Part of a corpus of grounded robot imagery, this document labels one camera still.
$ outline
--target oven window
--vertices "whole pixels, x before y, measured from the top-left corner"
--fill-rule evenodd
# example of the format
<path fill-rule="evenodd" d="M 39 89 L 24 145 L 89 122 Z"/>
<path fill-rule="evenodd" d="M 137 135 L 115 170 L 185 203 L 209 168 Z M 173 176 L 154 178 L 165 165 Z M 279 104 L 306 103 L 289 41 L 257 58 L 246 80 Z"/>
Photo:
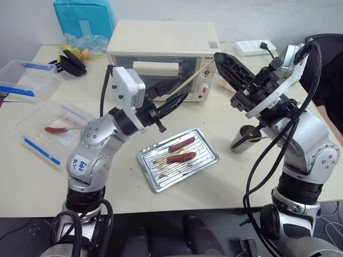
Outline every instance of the oven window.
<path fill-rule="evenodd" d="M 170 56 L 115 56 L 114 63 L 116 66 L 122 66 L 126 69 L 132 69 L 134 62 L 152 62 L 152 63 L 177 63 L 178 72 L 175 75 L 180 76 L 184 81 L 192 76 L 200 63 L 200 57 L 170 57 Z M 173 77 L 168 75 L 142 75 L 139 74 L 145 84 L 146 89 L 149 89 L 162 79 Z M 196 79 L 191 81 L 192 92 Z"/>

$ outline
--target plastic container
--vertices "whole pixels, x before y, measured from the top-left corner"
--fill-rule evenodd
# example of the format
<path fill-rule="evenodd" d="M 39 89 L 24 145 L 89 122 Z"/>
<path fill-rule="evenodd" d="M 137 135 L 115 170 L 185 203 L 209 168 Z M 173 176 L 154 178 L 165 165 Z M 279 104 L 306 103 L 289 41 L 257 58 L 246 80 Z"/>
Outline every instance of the plastic container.
<path fill-rule="evenodd" d="M 48 101 L 18 123 L 16 129 L 21 133 L 24 142 L 41 154 L 42 158 L 49 159 L 55 165 L 65 165 L 68 156 L 79 142 L 81 129 L 50 134 L 44 128 L 82 127 L 91 119 L 94 117 L 70 104 L 66 106 Z"/>
<path fill-rule="evenodd" d="M 0 70 L 0 92 L 10 93 L 12 100 L 41 102 L 61 84 L 56 66 L 25 61 L 11 61 Z"/>

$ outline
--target teal bag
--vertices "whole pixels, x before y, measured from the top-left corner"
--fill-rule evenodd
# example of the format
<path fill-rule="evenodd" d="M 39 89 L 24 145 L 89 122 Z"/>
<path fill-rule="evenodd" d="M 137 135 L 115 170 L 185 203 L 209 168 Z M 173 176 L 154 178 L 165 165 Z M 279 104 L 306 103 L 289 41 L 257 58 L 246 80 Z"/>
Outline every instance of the teal bag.
<path fill-rule="evenodd" d="M 111 38 L 114 23 L 106 0 L 55 0 L 54 8 L 63 34 Z"/>

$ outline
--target robotic arm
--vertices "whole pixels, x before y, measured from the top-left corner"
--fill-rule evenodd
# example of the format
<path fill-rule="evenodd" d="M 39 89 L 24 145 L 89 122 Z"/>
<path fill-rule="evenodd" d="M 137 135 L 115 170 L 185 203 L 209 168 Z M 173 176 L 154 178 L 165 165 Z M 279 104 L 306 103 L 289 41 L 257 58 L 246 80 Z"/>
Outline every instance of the robotic arm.
<path fill-rule="evenodd" d="M 157 108 L 153 99 L 162 96 L 171 88 L 182 83 L 181 77 L 169 77 L 146 89 L 145 84 L 134 71 L 109 65 L 104 86 L 109 75 L 113 76 L 113 92 L 122 109 L 113 108 L 108 114 L 88 122 L 82 129 L 78 146 L 69 156 L 66 169 L 68 172 L 68 193 L 63 204 L 63 211 L 73 211 L 81 218 L 83 250 L 81 256 L 102 256 L 106 253 L 108 241 L 104 240 L 104 223 L 100 216 L 101 202 L 104 201 L 105 184 L 110 171 L 113 156 L 129 136 L 145 127 L 157 124 L 160 132 L 166 128 L 160 119 L 174 111 L 187 97 L 189 87 L 168 98 L 164 105 Z M 59 218 L 59 226 L 53 247 L 41 257 L 70 256 L 74 251 L 69 242 L 76 241 L 72 219 L 66 215 Z"/>
<path fill-rule="evenodd" d="M 302 112 L 299 103 L 283 94 L 299 81 L 311 47 L 312 42 L 288 46 L 256 76 L 234 56 L 216 53 L 214 58 L 219 74 L 236 90 L 232 107 L 245 111 L 248 118 L 256 117 L 258 130 L 274 140 L 292 119 L 299 119 L 285 152 L 279 185 L 272 191 L 273 203 L 262 208 L 263 238 L 271 240 L 283 256 L 341 256 L 328 242 L 312 237 L 320 215 L 317 199 L 338 161 L 339 148 L 329 141 L 327 126 L 320 119 L 308 110 Z M 290 129 L 277 141 L 280 148 L 289 133 Z"/>

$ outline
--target metal tray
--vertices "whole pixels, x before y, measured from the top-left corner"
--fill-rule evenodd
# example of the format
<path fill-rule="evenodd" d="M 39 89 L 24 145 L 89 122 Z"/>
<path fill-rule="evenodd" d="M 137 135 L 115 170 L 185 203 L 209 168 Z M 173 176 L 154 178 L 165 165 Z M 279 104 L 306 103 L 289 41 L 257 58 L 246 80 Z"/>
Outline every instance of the metal tray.
<path fill-rule="evenodd" d="M 169 146 L 191 137 L 195 137 L 193 143 L 172 153 L 168 151 Z M 196 152 L 197 155 L 183 163 L 167 164 L 168 156 L 187 152 Z M 137 159 L 151 189 L 158 193 L 215 164 L 219 160 L 219 156 L 208 144 L 203 133 L 197 128 L 192 128 L 139 151 Z"/>

